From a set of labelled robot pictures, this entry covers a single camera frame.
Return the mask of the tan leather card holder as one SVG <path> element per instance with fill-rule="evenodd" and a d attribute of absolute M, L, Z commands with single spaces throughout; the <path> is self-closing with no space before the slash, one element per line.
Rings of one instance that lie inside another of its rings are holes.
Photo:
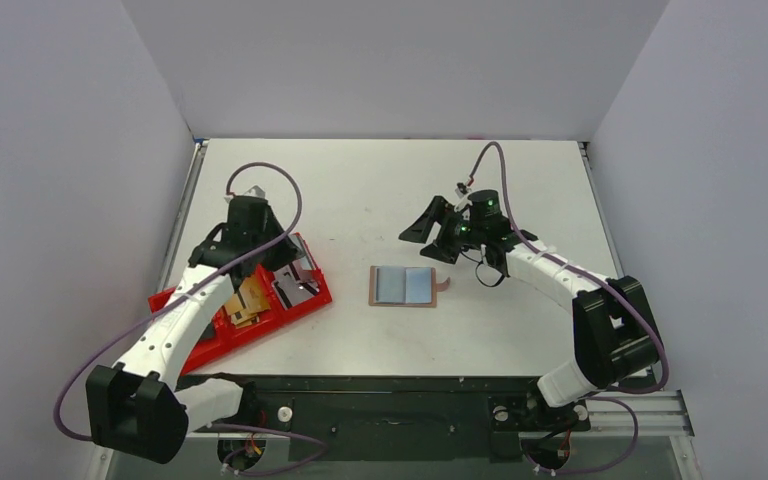
<path fill-rule="evenodd" d="M 433 267 L 371 266 L 368 304 L 376 307 L 434 308 L 451 279 Z"/>

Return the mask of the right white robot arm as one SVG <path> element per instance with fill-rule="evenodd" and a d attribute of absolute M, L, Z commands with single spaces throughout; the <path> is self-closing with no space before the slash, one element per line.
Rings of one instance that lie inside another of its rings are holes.
<path fill-rule="evenodd" d="M 571 263 L 516 229 L 501 205 L 495 190 L 471 192 L 459 204 L 435 196 L 399 238 L 448 264 L 479 250 L 503 277 L 531 285 L 570 313 L 573 356 L 537 380 L 543 404 L 566 406 L 661 361 L 663 345 L 636 279 L 612 279 Z"/>

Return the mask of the red three-compartment bin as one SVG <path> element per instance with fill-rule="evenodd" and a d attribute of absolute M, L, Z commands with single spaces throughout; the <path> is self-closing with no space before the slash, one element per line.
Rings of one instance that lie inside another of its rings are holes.
<path fill-rule="evenodd" d="M 316 267 L 314 268 L 313 275 L 319 282 L 320 294 L 289 310 L 285 310 L 281 306 L 276 293 L 272 289 L 274 272 L 277 270 L 269 271 L 261 266 L 257 267 L 252 275 L 255 275 L 262 282 L 269 301 L 270 310 L 260 315 L 258 323 L 245 328 L 235 328 L 231 325 L 222 306 L 217 310 L 195 347 L 188 355 L 182 368 L 182 373 L 190 374 L 200 367 L 218 361 L 242 347 L 250 345 L 330 304 L 332 302 L 332 295 L 325 276 L 316 260 L 315 263 Z"/>

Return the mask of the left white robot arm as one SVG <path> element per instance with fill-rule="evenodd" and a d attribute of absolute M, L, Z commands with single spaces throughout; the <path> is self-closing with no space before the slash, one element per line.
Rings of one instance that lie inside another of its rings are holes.
<path fill-rule="evenodd" d="M 230 200 L 226 221 L 193 249 L 146 331 L 113 366 L 96 366 L 88 375 L 93 443 L 165 464 L 189 433 L 237 413 L 243 389 L 231 381 L 176 386 L 203 332 L 243 280 L 257 267 L 281 268 L 298 257 L 288 236 L 266 199 Z"/>

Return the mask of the silver mirrored card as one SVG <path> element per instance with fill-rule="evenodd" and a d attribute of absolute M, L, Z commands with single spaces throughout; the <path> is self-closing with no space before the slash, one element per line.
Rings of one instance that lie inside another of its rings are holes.
<path fill-rule="evenodd" d="M 285 310 L 313 299 L 321 291 L 313 275 L 316 263 L 306 242 L 298 233 L 291 235 L 290 239 L 299 249 L 299 257 L 275 271 L 272 281 L 272 289 Z"/>

